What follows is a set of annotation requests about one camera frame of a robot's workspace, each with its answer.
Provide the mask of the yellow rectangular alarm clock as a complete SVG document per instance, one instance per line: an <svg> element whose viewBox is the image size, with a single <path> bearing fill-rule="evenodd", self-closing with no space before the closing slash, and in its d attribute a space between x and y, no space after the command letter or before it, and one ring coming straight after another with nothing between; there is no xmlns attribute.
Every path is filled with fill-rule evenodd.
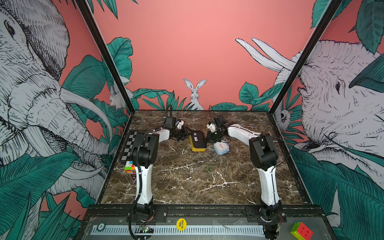
<svg viewBox="0 0 384 240"><path fill-rule="evenodd" d="M207 149L207 143L203 132L194 131L189 135L190 145L193 152L204 152Z"/></svg>

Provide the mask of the light blue small alarm clock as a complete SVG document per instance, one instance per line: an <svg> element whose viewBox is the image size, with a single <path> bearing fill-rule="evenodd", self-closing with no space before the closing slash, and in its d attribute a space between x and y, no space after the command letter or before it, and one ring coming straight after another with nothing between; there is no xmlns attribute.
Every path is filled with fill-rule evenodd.
<svg viewBox="0 0 384 240"><path fill-rule="evenodd" d="M227 142L221 141L214 143L214 150L218 155L224 155L230 151L230 146Z"/></svg>

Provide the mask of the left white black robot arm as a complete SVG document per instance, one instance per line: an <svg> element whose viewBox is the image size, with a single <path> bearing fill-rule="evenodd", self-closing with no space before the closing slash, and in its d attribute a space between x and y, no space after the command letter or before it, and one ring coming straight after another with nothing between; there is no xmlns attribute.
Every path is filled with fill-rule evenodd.
<svg viewBox="0 0 384 240"><path fill-rule="evenodd" d="M185 140L190 131L181 129L159 128L147 132L138 131L131 144L130 159L133 161L137 174L137 192L134 209L140 214L151 215L154 212L152 193L152 169L158 156L159 143L174 138Z"/></svg>

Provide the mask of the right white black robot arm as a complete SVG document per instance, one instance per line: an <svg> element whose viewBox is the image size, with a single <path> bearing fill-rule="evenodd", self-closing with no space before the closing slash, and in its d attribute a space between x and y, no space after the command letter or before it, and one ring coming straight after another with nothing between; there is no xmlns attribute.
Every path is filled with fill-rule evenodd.
<svg viewBox="0 0 384 240"><path fill-rule="evenodd" d="M276 166L279 158L272 136L253 132L239 124L229 124L223 115L213 118L208 124L207 141L219 142L223 137L235 138L250 149L251 162L256 167L262 187L261 218L272 222L282 209L277 190Z"/></svg>

